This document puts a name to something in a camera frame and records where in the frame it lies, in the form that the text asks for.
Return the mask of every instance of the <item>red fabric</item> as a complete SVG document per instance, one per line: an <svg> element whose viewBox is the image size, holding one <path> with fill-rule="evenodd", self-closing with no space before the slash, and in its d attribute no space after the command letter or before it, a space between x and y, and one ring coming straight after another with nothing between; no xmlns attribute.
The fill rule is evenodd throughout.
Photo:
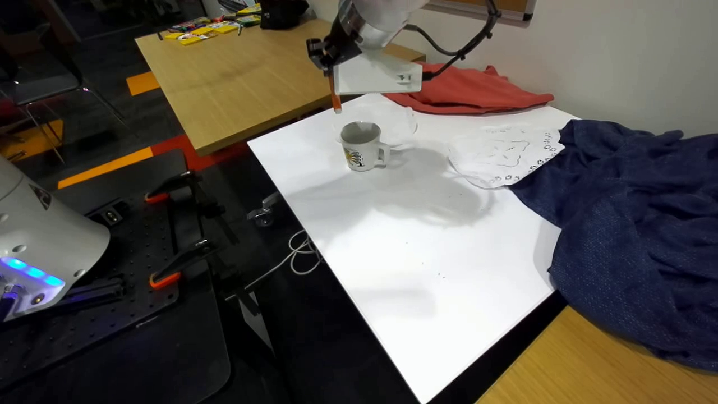
<svg viewBox="0 0 718 404"><path fill-rule="evenodd" d="M245 156L249 148L246 148L246 144L235 144L235 147L221 148L218 154L210 154L205 158L199 158L194 154L193 144L185 139L185 136L166 139L161 144L153 144L153 156L164 156L164 154L170 154L170 151L181 151L185 169L205 172L205 169L210 169L210 167L216 167L220 163L227 163L227 160Z"/></svg>
<svg viewBox="0 0 718 404"><path fill-rule="evenodd" d="M16 104L0 100L0 127L19 120Z"/></svg>
<svg viewBox="0 0 718 404"><path fill-rule="evenodd" d="M489 66L485 73L448 68L438 79L425 81L421 92L388 95L389 101L429 116L489 116L525 110L554 101L552 95L532 95L497 76Z"/></svg>

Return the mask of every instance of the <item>blue cloth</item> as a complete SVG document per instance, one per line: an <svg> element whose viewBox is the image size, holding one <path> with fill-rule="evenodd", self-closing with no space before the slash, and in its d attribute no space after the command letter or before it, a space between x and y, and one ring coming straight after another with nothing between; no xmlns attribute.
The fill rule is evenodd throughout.
<svg viewBox="0 0 718 404"><path fill-rule="evenodd" d="M589 321L718 370L718 136L570 121L512 192L560 228L552 284Z"/></svg>

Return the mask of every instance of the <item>mug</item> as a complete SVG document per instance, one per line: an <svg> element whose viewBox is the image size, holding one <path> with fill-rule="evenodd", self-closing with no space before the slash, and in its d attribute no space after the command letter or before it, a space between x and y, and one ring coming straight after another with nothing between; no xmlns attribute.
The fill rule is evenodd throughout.
<svg viewBox="0 0 718 404"><path fill-rule="evenodd" d="M340 147L346 163L355 173L365 173L371 169L385 169L389 151L379 141L380 130L369 121L352 121L340 130Z"/></svg>

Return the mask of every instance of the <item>wooden table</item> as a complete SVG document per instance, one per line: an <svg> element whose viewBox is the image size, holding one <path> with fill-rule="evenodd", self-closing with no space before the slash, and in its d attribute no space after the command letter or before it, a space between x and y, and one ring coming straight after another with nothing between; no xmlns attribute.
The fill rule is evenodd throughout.
<svg viewBox="0 0 718 404"><path fill-rule="evenodd" d="M718 375L662 362L566 309L477 404L710 404Z"/></svg>
<svg viewBox="0 0 718 404"><path fill-rule="evenodd" d="M288 31L259 27L181 47L156 36L137 45L199 156L246 141L330 105L328 81L305 53L330 26L306 21ZM389 47L405 61L420 53Z"/></svg>

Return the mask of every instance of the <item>white table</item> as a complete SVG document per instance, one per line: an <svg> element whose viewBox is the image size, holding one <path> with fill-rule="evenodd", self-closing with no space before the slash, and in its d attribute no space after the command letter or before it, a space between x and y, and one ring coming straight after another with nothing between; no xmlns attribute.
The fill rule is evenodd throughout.
<svg viewBox="0 0 718 404"><path fill-rule="evenodd" d="M352 104L392 105L384 96ZM441 156L460 147L451 128L563 128L571 117L554 109L417 116L417 144L401 165L357 175L332 116L249 147L414 398L429 402L552 295L545 269L558 236L513 193L454 178Z"/></svg>

